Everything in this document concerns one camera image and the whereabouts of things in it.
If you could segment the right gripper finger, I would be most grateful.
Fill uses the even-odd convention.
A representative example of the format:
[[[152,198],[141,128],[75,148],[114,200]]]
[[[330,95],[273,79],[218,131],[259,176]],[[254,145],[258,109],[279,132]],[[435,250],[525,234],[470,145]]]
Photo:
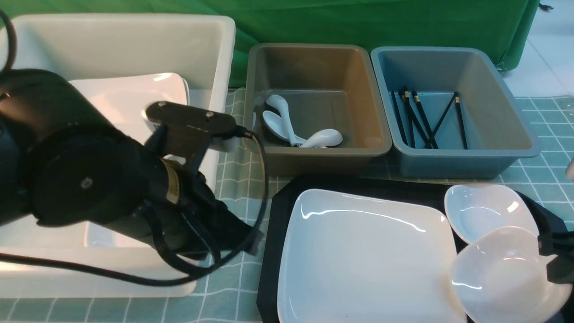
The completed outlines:
[[[574,257],[574,233],[546,232],[538,236],[539,254]]]
[[[554,284],[574,284],[574,260],[556,256],[547,264],[547,279]]]

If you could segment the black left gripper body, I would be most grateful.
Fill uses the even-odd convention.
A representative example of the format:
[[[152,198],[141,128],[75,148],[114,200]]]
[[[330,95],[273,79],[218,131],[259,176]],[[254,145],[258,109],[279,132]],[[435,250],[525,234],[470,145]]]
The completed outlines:
[[[199,170],[191,171],[182,164],[154,159],[139,167],[147,192],[143,220],[150,227],[143,240],[154,236],[181,256],[205,255],[208,245],[218,251],[233,251],[254,232],[254,238],[242,249],[257,255],[264,234],[236,217],[228,206],[217,200]]]

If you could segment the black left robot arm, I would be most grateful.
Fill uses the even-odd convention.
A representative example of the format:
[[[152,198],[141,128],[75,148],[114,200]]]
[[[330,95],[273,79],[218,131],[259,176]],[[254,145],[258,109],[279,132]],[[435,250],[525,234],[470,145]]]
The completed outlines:
[[[41,227],[91,222],[142,243],[159,231],[179,255],[206,252],[211,237],[226,251],[257,253],[262,233],[218,201],[199,172],[213,137],[236,134],[232,117],[199,108],[152,104],[152,112],[189,113],[191,144],[169,143],[160,126],[145,144],[125,135],[61,76],[27,68],[1,72],[1,125],[16,148],[12,179],[1,180],[16,202],[1,214],[11,222],[31,213]]]

